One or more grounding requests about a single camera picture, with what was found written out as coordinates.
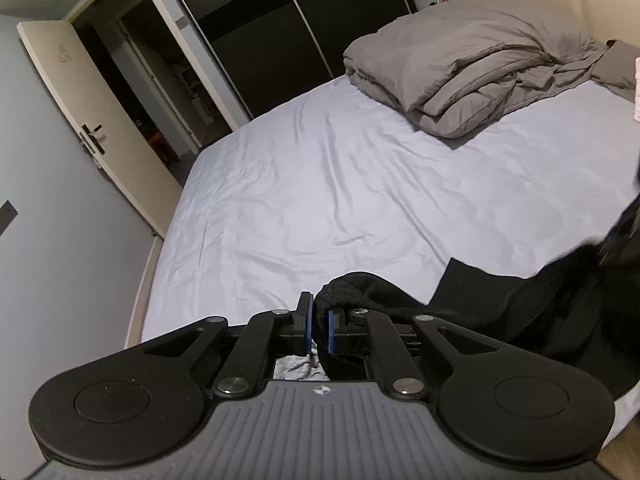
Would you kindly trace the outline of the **red object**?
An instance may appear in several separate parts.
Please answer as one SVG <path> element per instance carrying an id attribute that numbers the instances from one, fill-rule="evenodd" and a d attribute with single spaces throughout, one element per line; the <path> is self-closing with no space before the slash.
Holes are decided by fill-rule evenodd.
<path id="1" fill-rule="evenodd" d="M 166 145 L 167 144 L 166 138 L 164 137 L 163 133 L 161 133 L 160 131 L 157 131 L 156 133 L 154 133 L 149 138 L 149 142 L 152 145 Z"/>

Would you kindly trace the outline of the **pink cloth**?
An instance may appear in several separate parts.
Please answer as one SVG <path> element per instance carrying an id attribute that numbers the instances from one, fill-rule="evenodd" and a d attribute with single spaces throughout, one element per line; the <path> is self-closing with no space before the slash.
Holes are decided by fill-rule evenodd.
<path id="1" fill-rule="evenodd" d="M 640 122 L 640 58 L 634 60 L 634 121 Z"/>

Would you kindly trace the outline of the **grey folded duvet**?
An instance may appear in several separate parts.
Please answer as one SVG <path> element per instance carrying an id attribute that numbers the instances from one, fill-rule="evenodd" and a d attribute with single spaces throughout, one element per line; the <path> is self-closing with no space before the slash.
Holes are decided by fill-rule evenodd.
<path id="1" fill-rule="evenodd" d="M 356 39 L 343 61 L 366 96 L 431 136 L 459 139 L 588 80 L 632 100 L 639 49 L 602 44 L 526 0 L 454 0 Z"/>

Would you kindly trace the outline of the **grey wall plate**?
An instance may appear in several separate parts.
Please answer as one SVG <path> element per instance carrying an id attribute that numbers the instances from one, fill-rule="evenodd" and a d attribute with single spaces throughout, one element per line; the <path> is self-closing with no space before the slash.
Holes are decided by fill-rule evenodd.
<path id="1" fill-rule="evenodd" d="M 6 229 L 11 225 L 11 223 L 17 217 L 18 212 L 13 204 L 6 200 L 0 206 L 0 235 L 6 232 Z"/>

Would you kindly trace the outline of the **cream bedroom door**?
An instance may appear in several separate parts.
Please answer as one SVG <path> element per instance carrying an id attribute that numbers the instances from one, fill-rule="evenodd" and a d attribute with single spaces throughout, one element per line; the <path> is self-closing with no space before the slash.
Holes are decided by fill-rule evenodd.
<path id="1" fill-rule="evenodd" d="M 161 237 L 167 235 L 182 188 L 119 103 L 68 21 L 18 23 L 38 74 L 79 134 L 82 124 L 105 150 L 92 155 L 122 194 Z"/>

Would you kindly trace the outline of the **black garment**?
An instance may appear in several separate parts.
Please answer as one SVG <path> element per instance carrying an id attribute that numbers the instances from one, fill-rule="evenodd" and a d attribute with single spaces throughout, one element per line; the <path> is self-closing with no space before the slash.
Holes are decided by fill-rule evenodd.
<path id="1" fill-rule="evenodd" d="M 486 273 L 450 259 L 428 304 L 367 272 L 324 285 L 312 336 L 326 374 L 329 316 L 365 308 L 408 324 L 418 314 L 540 354 L 598 378 L 619 399 L 639 381 L 639 203 L 633 200 L 599 243 L 587 242 L 531 278 Z"/>

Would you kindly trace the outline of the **white bed sheet mattress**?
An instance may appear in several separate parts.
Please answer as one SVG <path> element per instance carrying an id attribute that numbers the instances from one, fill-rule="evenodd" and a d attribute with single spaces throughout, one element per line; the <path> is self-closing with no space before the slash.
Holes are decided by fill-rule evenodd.
<path id="1" fill-rule="evenodd" d="M 291 309 L 364 271 L 430 300 L 450 259 L 527 278 L 613 225 L 636 195 L 634 108 L 586 82 L 443 141 L 348 79 L 213 144 L 186 179 L 144 339 Z"/>

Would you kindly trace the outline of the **dark sliding wardrobe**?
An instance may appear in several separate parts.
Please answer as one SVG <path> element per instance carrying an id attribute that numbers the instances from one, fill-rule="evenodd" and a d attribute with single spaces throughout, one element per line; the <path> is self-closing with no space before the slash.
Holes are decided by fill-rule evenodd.
<path id="1" fill-rule="evenodd" d="M 344 74 L 361 36 L 413 0 L 181 0 L 242 107 L 257 117 Z"/>

